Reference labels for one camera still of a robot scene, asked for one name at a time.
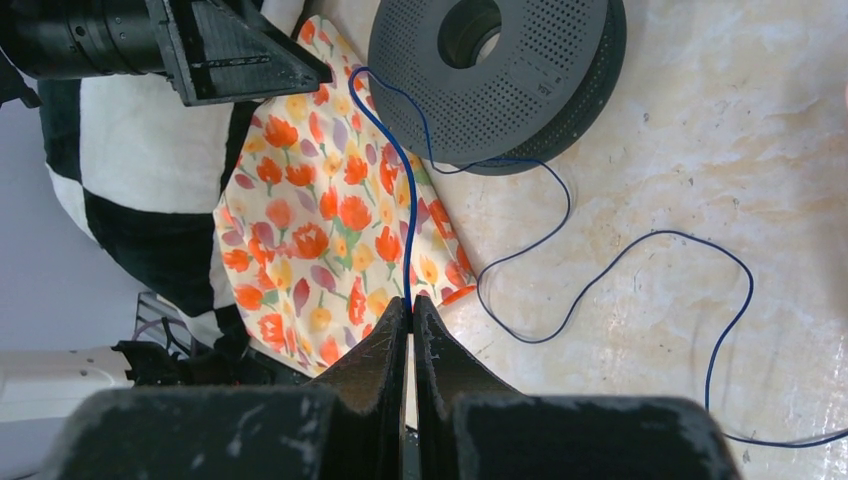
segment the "beige marble floor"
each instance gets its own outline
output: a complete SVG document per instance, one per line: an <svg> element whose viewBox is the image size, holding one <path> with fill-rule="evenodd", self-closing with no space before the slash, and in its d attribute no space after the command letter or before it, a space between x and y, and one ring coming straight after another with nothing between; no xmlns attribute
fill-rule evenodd
<svg viewBox="0 0 848 480"><path fill-rule="evenodd" d="M378 2L321 7L362 58ZM757 281L719 357L717 420L768 440L848 426L848 2L625 3L620 84L592 129L551 164L576 195L574 217L550 244L499 269L487 297L510 325L544 335L632 239L652 228L712 238ZM564 210L542 170L435 181L478 267L540 237ZM632 252L548 344L518 344L476 299L444 317L527 393L701 401L710 349L744 291L729 260L665 238ZM732 448L749 479L848 475L848 441Z"/></svg>

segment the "floral fabric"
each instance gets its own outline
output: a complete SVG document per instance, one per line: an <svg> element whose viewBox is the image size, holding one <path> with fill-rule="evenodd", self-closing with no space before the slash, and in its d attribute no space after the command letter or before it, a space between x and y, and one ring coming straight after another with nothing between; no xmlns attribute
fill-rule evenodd
<svg viewBox="0 0 848 480"><path fill-rule="evenodd" d="M359 61L347 41L314 17L298 42L332 68L334 82L259 107L215 220L248 332L279 360L317 375L403 295L406 235L417 236L414 294L440 305L474 287L450 219L414 157L419 219L410 229L403 165L348 92ZM365 78L355 88L373 105Z"/></svg>

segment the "black and white checkered fabric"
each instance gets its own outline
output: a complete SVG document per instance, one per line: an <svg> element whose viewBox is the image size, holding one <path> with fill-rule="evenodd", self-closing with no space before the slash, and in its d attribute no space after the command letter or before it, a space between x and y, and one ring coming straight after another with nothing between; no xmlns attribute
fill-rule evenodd
<svg viewBox="0 0 848 480"><path fill-rule="evenodd" d="M291 33L303 0L266 0ZM199 341L240 355L235 306L211 212L235 168L253 102L186 108L164 78L41 82L47 165L74 222L180 310Z"/></svg>

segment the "gray wall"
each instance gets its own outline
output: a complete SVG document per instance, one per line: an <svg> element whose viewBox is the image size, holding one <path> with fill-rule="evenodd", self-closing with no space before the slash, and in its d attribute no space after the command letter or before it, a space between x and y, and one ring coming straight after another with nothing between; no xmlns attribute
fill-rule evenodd
<svg viewBox="0 0 848 480"><path fill-rule="evenodd" d="M113 345L142 290L53 195L37 110L0 108L0 349ZM59 421L0 424L0 479L35 468Z"/></svg>

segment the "blue wire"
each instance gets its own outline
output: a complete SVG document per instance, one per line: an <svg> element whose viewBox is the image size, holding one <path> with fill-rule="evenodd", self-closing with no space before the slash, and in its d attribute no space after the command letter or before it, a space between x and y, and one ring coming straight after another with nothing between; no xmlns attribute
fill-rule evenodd
<svg viewBox="0 0 848 480"><path fill-rule="evenodd" d="M407 234L406 251L404 252L404 293L407 297L405 300L409 304L410 298L411 298L410 297L411 286L410 286L410 283L409 283L410 282L410 272L409 272L410 258L409 257L411 257L411 252L412 252L412 239L414 237L415 224L416 224L416 214L417 214L417 206L416 206L417 196L414 193L415 192L415 190L414 190L415 178L414 178L414 174L413 174L413 171L412 171L412 165L409 163L409 159L407 158L406 154L404 153L403 148L400 146L397 139L389 131L389 129L379 119L377 119L377 117L373 113L371 113L370 110L365 108L365 105L363 105L362 101L359 99L358 95L356 94L356 90L354 89L354 86L353 86L353 81L354 81L354 79L356 78L357 75L359 75L361 73L366 73L366 72L369 75L371 75L371 78L373 78L383 88L385 88L389 91L392 91L392 92L406 98L406 100L418 112L418 115L421 118L421 123L424 127L424 137L425 137L426 142L427 142L427 152L428 152L428 155L430 157L430 167L433 170L435 170L436 172L439 172L441 174L444 174L444 175L454 175L454 174L457 174L457 173L464 172L464 171L466 171L466 170L468 170L468 169L470 169L474 166L484 164L489 160L484 160L484 161L481 161L481 162L474 162L474 163L471 163L469 165L465 165L462 168L459 168L457 170L452 170L452 171L445 171L445 170L439 169L436 166L435 161L433 160L433 147L432 147L431 136L430 136L430 127L427 123L427 117L424 115L424 111L421 110L421 107L418 105L418 103L408 93L404 92L403 90L401 90L401 89L399 89L399 88L397 88L393 85L390 85L390 84L384 82L382 79L380 79L380 77L378 77L368 67L360 67L360 68L356 69L351 74L350 81L348 82L348 88L350 89L350 93L351 93L351 96L353 97L353 101L356 103L356 106L360 110L362 110L362 112L365 114L365 116L368 117L368 119L372 123L374 123L374 125L383 133L383 135L386 136L386 138L389 140L389 142L392 144L392 146L395 147L395 150L397 150L398 155L400 155L400 158L403 161L404 167L406 167L406 174L407 174L407 177L409 179L410 192L411 192L410 201L412 203L411 214L410 214L410 231ZM596 276L594 279L592 279L583 288L583 290L580 291L580 293L574 299L574 302L571 304L571 308L568 310L568 314L565 316L565 319L562 321L560 326L553 333L551 333L550 335L545 336L543 338L539 338L539 339L529 339L529 338L523 337L520 334L516 333L514 330L512 330L510 327L508 327L505 323L503 323L503 321L501 321L500 318L498 318L498 316L492 311L491 307L489 307L489 305L484 301L482 293L481 293L482 288L480 288L480 287L483 284L483 280L484 280L486 273L488 273L492 268L494 268L494 267L496 267L496 266L498 266L502 263L513 260L517 257L520 257L521 255L524 255L524 254L530 252L531 250L541 246L542 244L547 242L551 237L553 237L554 235L559 233L563 229L563 227L565 227L565 224L568 222L569 218L571 218L571 208L572 208L571 193L568 190L568 186L559 177L559 175L557 175L556 172L553 169L551 169L551 167L548 166L544 162L541 162L539 160L521 159L521 158L497 158L497 159L493 159L493 160L498 160L498 161L507 160L507 161L512 161L512 162L534 163L534 164L537 164L539 166L544 167L551 175L553 175L554 179L562 187L563 191L565 192L565 197L568 201L568 206L567 206L567 209L566 209L565 216L562 219L562 221L556 226L556 228L554 228L550 233L548 233L547 235L542 237L541 240L531 244L529 247L526 247L526 248L518 251L517 253L513 253L512 255L508 255L504 258L501 258L501 259L496 260L495 262L489 264L487 267L485 267L480 272L480 275L478 275L478 277L477 277L477 284L478 284L477 289L476 289L477 290L477 298L480 301L480 305L483 307L483 310L486 311L486 313L489 315L489 317L491 317L492 320L494 320L494 322L496 324L498 324L499 327L501 327L506 333L508 333L510 336L512 336L513 338L515 338L519 342L522 342L522 343L525 343L525 344L530 344L530 345L538 345L538 344L546 343L546 342L553 340L557 335L559 335L562 332L562 330L568 324L568 321L571 319L571 316L574 314L575 310L577 309L577 306L580 304L580 301L583 300L583 297L586 295L586 293L588 293L589 290L592 287L594 287L598 282L600 282L618 264L618 262L621 261L621 259L624 258L625 255L627 255L628 252L633 250L633 248L635 248L637 245L641 244L642 242L644 242L644 241L646 241L646 240L648 240L652 237L656 237L658 235L672 235L672 236L676 235L676 236L679 236L679 237L683 237L683 238L691 240L695 243L698 243L698 244L704 245L706 247L709 247L713 250L716 250L716 251L724 254L726 257L730 258L731 260L733 260L737 265L739 265L739 267L745 272L745 275L748 279L748 293L745 296L745 301L742 304L742 307L736 313L736 316L733 317L733 320L727 325L727 327L725 327L725 329L721 332L721 335L719 335L718 340L716 341L715 346L713 347L712 354L710 355L710 363L707 367L707 374L706 374L706 378L704 380L704 409L707 412L709 412L710 411L710 390L711 390L710 387L712 385L713 370L715 368L716 358L718 357L718 353L721 350L722 345L724 344L724 340L727 338L727 336L730 334L730 332L736 327L736 324L739 322L739 320L742 318L742 316L748 310L748 306L751 304L751 299L754 297L754 275L751 273L751 270L748 268L748 266L745 264L745 262L740 260L739 257L737 257L736 255L730 253L730 251L728 251L724 247L721 247L721 246L719 246L719 245L717 245L717 244L715 244L711 241L708 241L708 240L702 240L702 239L697 238L697 237L690 235L688 233L683 233L683 232L680 232L680 231L677 231L677 230L655 230L655 231L652 231L650 233L642 235L641 237L639 237L636 240L634 240L633 242L631 242L624 250L622 250L612 260L612 262L607 266L607 268L605 268L598 276ZM825 434L825 435L821 436L821 438L818 439L818 440L813 440L813 441L808 441L808 442L770 442L770 441L764 441L764 440L754 440L752 438L737 437L735 435L729 435L727 433L725 433L724 436L729 438L730 440L734 440L734 441L740 442L740 443L745 443L745 444L748 444L748 445L758 445L758 446L763 446L763 447L787 448L787 449L803 449L803 448L818 447L818 446L825 445L825 444L828 444L828 443L831 443L831 442L834 442L834 441L837 441L837 440L848 438L848 429L841 430L841 431L836 432L836 433Z"/></svg>
<svg viewBox="0 0 848 480"><path fill-rule="evenodd" d="M406 311L412 312L412 280L410 276L412 271L412 242L415 239L415 227L418 224L418 190L415 186L415 173L412 171L412 164L409 162L406 152L403 150L403 147L400 146L400 143L398 143L395 136L392 135L392 132L390 132L385 125L383 125L383 122L371 113L371 110L365 107L362 100L359 99L359 95L356 94L356 88L353 85L353 81L358 75L366 72L371 74L374 78L377 78L368 67L359 67L350 74L350 78L347 82L347 88L350 90L350 95L353 97L353 103L355 103L357 108L362 111L368 120L370 120L371 123L380 130L380 132L382 132L382 134L389 140L389 143L395 147L401 162L403 162L403 168L406 169L406 178L409 179L409 229L406 232L406 246L403 250L403 303Z"/></svg>

